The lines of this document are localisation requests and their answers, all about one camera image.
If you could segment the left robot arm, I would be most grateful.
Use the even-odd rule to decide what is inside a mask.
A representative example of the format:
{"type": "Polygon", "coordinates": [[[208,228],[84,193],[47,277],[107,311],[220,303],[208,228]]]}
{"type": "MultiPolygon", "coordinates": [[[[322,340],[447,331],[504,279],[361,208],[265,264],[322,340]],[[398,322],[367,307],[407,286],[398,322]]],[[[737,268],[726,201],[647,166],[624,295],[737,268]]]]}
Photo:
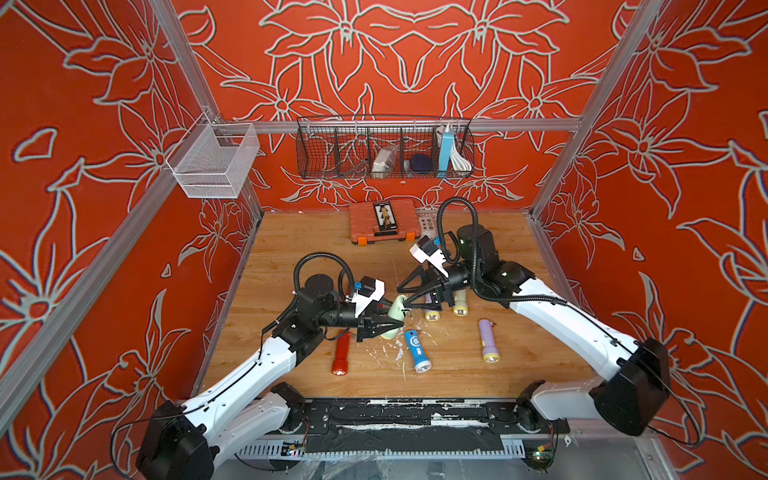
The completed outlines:
{"type": "Polygon", "coordinates": [[[305,399],[282,378],[329,340],[329,330],[363,341],[404,324],[390,310],[384,282],[355,278],[336,254],[305,255],[292,279],[291,302],[263,328],[253,355],[198,395],[165,402],[148,419],[135,460],[144,478],[209,479],[251,441],[298,428],[305,399]]]}

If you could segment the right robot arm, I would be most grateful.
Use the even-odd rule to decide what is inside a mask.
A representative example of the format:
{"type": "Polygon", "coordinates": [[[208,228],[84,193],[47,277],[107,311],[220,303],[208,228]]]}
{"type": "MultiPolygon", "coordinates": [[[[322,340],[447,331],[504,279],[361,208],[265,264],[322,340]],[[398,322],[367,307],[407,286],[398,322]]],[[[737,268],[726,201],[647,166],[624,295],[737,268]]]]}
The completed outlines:
{"type": "Polygon", "coordinates": [[[639,436],[672,394],[669,354],[655,339],[638,340],[599,321],[558,295],[530,269],[499,257],[492,233],[465,198],[445,200],[436,214],[437,235],[411,249],[417,267],[402,282],[395,310],[438,311],[455,295],[472,291],[543,328],[592,369],[589,381],[529,384],[517,398],[516,420],[527,433],[559,420],[603,420],[639,436]]]}

